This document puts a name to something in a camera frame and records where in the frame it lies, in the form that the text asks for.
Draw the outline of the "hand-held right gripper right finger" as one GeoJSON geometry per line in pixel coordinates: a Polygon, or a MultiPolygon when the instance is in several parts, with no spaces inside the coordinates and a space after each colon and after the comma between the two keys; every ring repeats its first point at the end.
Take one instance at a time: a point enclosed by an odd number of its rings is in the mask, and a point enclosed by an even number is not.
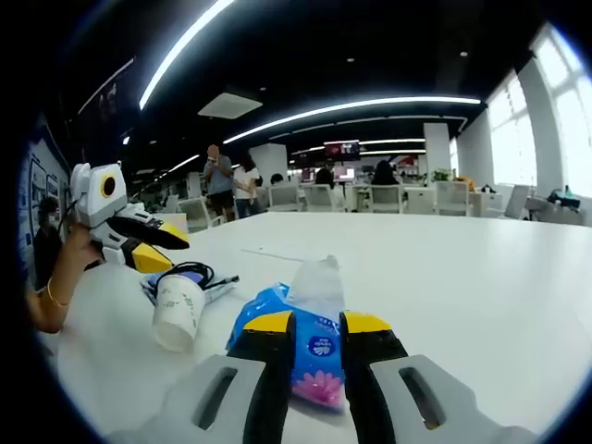
{"type": "Polygon", "coordinates": [[[361,443],[535,443],[537,435],[482,413],[474,392],[424,355],[409,355],[390,325],[339,315],[345,394],[361,443]]]}

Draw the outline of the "person's left hand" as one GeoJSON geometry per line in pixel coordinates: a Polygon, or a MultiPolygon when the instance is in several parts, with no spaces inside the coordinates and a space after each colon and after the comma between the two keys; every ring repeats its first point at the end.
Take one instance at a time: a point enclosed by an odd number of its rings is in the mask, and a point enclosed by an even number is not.
{"type": "Polygon", "coordinates": [[[75,224],[61,247],[55,263],[54,277],[59,280],[77,280],[88,265],[101,258],[100,250],[93,245],[90,231],[80,224],[75,224]]]}

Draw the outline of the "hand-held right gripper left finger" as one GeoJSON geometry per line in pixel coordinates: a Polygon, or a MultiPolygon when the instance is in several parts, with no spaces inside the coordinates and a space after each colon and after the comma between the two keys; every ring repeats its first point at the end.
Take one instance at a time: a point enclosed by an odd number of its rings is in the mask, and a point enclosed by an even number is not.
{"type": "Polygon", "coordinates": [[[160,411],[110,443],[279,443],[290,400],[296,317],[266,314],[248,323],[225,355],[182,377],[160,411]]]}

